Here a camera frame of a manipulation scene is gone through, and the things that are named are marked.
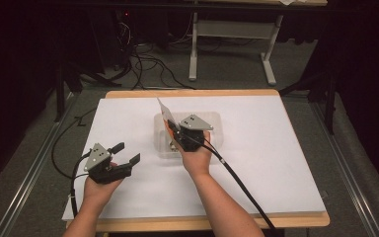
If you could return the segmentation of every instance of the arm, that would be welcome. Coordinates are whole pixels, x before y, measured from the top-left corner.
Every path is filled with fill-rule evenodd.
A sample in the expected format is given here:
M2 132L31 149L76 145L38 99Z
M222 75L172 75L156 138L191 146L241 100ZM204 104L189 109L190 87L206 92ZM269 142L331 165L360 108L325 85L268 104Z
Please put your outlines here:
M85 181L84 199L75 219L70 223L63 237L90 236L94 237L97 229L97 220L104 206L109 202L114 190L121 184L122 180L101 185L95 183L91 178Z
M204 132L204 136L206 140L210 140L208 131ZM211 152L204 147L195 152L185 152L178 147L183 156L184 167L196 186L215 236L264 236L253 217L210 175Z

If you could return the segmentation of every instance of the transparent box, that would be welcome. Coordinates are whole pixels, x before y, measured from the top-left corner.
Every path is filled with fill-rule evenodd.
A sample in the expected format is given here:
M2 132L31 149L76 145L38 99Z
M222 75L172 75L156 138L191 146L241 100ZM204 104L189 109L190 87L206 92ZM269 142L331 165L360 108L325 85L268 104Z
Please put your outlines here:
M190 115L196 115L203 119L205 122L213 126L210 130L210 142L214 148L219 149L223 144L223 127L221 124L221 116L217 112L191 112L191 113L172 113L176 123L185 119ZM154 117L155 129L154 129L154 145L158 151L158 155L161 158L181 158L181 153L176 150L172 150L170 143L171 137L165 130L165 124L161 114L157 114Z

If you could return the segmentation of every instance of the forearm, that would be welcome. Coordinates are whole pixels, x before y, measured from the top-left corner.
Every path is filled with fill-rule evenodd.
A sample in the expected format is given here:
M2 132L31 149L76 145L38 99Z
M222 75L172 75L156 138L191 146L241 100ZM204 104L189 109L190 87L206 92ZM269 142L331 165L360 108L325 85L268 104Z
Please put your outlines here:
M216 237L264 236L253 217L209 175L192 177Z
M82 204L81 209L75 219L73 219L72 223L68 226L63 237L95 237L97 220L100 213L99 210L88 208L86 205Z

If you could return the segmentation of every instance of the table edge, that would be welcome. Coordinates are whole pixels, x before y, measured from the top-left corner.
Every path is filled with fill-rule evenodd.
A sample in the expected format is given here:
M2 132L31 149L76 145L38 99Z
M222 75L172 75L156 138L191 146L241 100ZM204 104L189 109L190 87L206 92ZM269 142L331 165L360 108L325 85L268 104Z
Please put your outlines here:
M276 228L324 227L331 222L326 211L278 213L269 214L268 217ZM268 228L261 217L253 216L253 218L260 228ZM195 231L210 229L211 226L206 216L100 219L97 222L98 232Z
M109 91L110 98L155 98L155 97L206 97L206 96L279 96L274 89L249 90L166 90L166 91Z

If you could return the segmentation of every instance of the white table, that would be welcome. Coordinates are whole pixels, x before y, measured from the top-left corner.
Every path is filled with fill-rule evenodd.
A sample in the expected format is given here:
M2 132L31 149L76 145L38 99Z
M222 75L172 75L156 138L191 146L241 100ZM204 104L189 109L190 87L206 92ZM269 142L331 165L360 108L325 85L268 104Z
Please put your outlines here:
M101 99L84 153L96 142L125 149L118 164L141 154L100 216L97 231L169 231L209 229L204 209L180 158L161 158L154 146L154 117L159 97L172 113L221 116L223 144L219 153L239 175L277 228L329 224L284 105L274 90L109 92ZM79 172L83 172L86 160ZM213 177L250 213L266 223L226 169L214 157ZM80 206L85 178L75 183ZM73 219L70 203L63 220Z

